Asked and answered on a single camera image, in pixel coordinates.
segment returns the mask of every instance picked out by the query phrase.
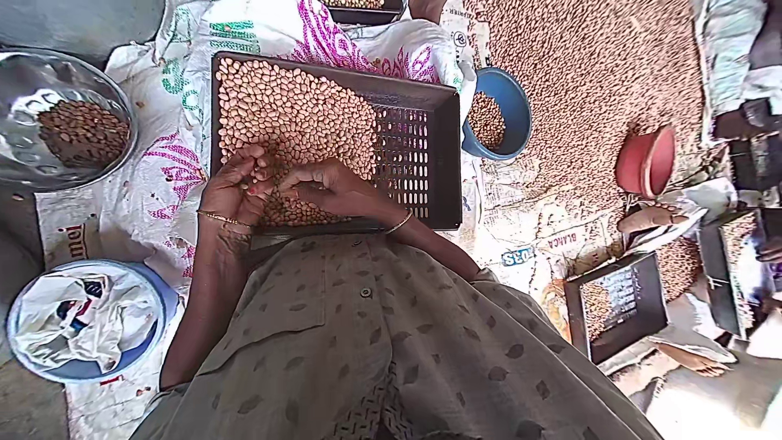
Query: pile of peanuts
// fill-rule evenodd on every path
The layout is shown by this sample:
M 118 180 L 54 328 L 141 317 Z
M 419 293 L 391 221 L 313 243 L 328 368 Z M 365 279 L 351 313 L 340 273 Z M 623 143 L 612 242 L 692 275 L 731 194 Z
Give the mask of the pile of peanuts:
M 339 8 L 381 9 L 385 0 L 324 0 L 323 3 Z
M 495 150 L 505 136 L 505 119 L 500 106 L 484 92 L 475 94 L 467 119 L 478 142 L 489 150 Z
M 584 215 L 621 204 L 614 166 L 630 132 L 676 128 L 680 157 L 698 158 L 703 91 L 687 0 L 469 0 L 491 30 L 494 66 L 524 87 L 533 113 L 525 189 L 583 200 Z M 686 174 L 683 160 L 672 176 Z
M 40 137 L 69 168 L 104 168 L 125 149 L 127 122 L 88 101 L 59 101 L 38 114 Z
M 747 294 L 741 291 L 741 285 L 738 283 L 738 272 L 741 271 L 739 258 L 742 247 L 746 244 L 750 235 L 758 227 L 758 212 L 752 211 L 746 215 L 728 222 L 719 227 L 719 232 L 723 236 L 723 246 L 727 255 L 728 271 L 730 272 L 730 284 L 734 290 L 734 300 L 736 301 L 736 312 L 740 325 L 744 328 L 750 328 L 755 322 L 752 310 L 747 303 Z
M 738 260 L 741 256 L 742 245 L 755 231 L 757 225 L 756 214 L 753 211 L 719 227 L 719 232 L 723 236 L 723 246 L 725 254 L 727 254 L 730 272 L 735 273 L 740 270 Z
M 283 197 L 277 185 L 291 167 L 330 157 L 370 180 L 377 140 L 377 115 L 371 106 L 325 77 L 265 61 L 222 58 L 215 78 L 221 82 L 217 95 L 221 161 L 227 162 L 248 143 L 260 144 L 274 156 L 275 189 L 262 223 L 303 226 L 345 220 L 314 204 Z
M 608 290 L 598 281 L 590 281 L 581 285 L 581 298 L 584 303 L 584 320 L 586 334 L 594 341 L 605 330 L 605 320 L 611 313 L 611 299 Z
M 665 289 L 665 302 L 671 302 L 686 292 L 703 272 L 700 247 L 679 237 L 657 249 L 657 268 Z

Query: concrete floor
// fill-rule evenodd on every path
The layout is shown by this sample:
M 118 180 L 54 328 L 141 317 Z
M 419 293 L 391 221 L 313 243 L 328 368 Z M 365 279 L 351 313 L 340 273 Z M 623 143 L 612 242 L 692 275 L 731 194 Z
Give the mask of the concrete floor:
M 63 386 L 35 376 L 16 360 L 0 367 L 0 402 L 0 438 L 68 438 Z
M 5 0 L 0 6 L 0 45 L 68 52 L 102 69 L 118 45 L 144 42 L 154 36 L 164 4 L 164 0 Z M 22 200 L 17 200 L 15 193 Z M 25 251 L 5 246 L 9 240 Z M 40 272 L 43 251 L 33 194 L 0 186 L 0 243 L 0 257 L 29 254 Z M 35 273 L 12 269 L 2 259 L 0 316 L 5 328 L 6 308 Z M 4 332 L 0 336 L 0 438 L 68 438 L 63 386 L 35 376 L 15 359 L 9 360 Z

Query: blue bowl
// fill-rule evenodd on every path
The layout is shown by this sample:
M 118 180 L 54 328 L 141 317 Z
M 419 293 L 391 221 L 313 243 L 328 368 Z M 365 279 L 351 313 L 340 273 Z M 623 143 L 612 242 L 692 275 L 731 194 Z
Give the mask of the blue bowl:
M 120 361 L 117 366 L 110 371 L 103 373 L 100 370 L 100 366 L 95 361 L 83 361 L 79 359 L 71 359 L 65 362 L 61 366 L 56 368 L 48 368 L 34 362 L 18 350 L 16 342 L 13 340 L 13 336 L 19 330 L 20 325 L 20 307 L 21 298 L 35 284 L 35 280 L 30 281 L 26 287 L 19 293 L 17 301 L 14 301 L 9 318 L 6 323 L 6 333 L 9 335 L 9 342 L 11 345 L 11 351 L 16 358 L 33 373 L 41 376 L 45 379 L 53 380 L 63 384 L 87 384 L 91 382 L 99 382 L 101 380 L 110 379 L 112 377 L 118 377 L 124 373 L 130 367 L 139 364 L 146 360 L 147 355 L 158 345 L 160 339 L 163 337 L 163 332 L 166 329 L 167 324 L 174 318 L 174 314 L 177 311 L 177 303 L 179 297 L 177 292 L 169 287 L 160 276 L 152 271 L 146 265 L 142 263 L 123 263 L 119 261 L 110 261 L 102 259 L 81 260 L 67 263 L 65 265 L 57 266 L 50 272 L 57 272 L 64 269 L 70 269 L 73 267 L 87 267 L 94 266 L 95 272 L 100 273 L 102 266 L 112 266 L 114 268 L 126 269 L 127 276 L 135 276 L 139 278 L 142 284 L 142 288 L 153 291 L 156 295 L 153 295 L 158 308 L 157 321 L 149 329 L 146 339 L 135 348 L 131 348 L 122 352 Z
M 499 104 L 502 118 L 505 119 L 505 135 L 500 146 L 494 151 L 489 150 L 478 141 L 469 121 L 465 119 L 465 140 L 461 148 L 473 156 L 492 160 L 508 160 L 518 156 L 527 146 L 529 134 L 533 130 L 533 117 L 524 89 L 505 70 L 487 67 L 478 70 L 475 93 L 478 92 L 486 93 Z

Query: gold bangle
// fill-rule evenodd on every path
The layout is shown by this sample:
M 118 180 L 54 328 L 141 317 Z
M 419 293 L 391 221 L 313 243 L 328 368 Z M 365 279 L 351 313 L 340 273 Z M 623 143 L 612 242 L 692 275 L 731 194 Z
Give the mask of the gold bangle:
M 407 220 L 410 220 L 410 217 L 413 215 L 413 211 L 408 211 L 407 215 L 405 216 L 404 220 L 399 222 L 398 225 L 392 227 L 391 229 L 384 232 L 384 234 L 389 235 L 390 233 L 396 231 L 397 229 L 401 228 L 405 223 L 407 223 Z
M 252 228 L 253 227 L 252 225 L 248 225 L 247 223 L 242 223 L 239 220 L 234 220 L 233 218 L 223 217 L 222 215 L 218 215 L 218 214 L 215 214 L 213 212 L 202 211 L 200 209 L 198 211 L 196 211 L 196 212 L 201 214 L 201 215 L 205 215 L 206 217 L 214 218 L 215 220 L 220 220 L 222 222 L 231 223 L 232 225 L 247 226 L 248 228 Z

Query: red container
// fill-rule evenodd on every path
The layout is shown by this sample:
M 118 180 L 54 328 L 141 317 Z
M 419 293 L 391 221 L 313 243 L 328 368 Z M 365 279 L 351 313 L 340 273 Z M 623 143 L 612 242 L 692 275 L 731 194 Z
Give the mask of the red container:
M 616 183 L 648 199 L 662 194 L 673 172 L 675 134 L 673 127 L 663 125 L 654 133 L 627 139 L 616 160 Z

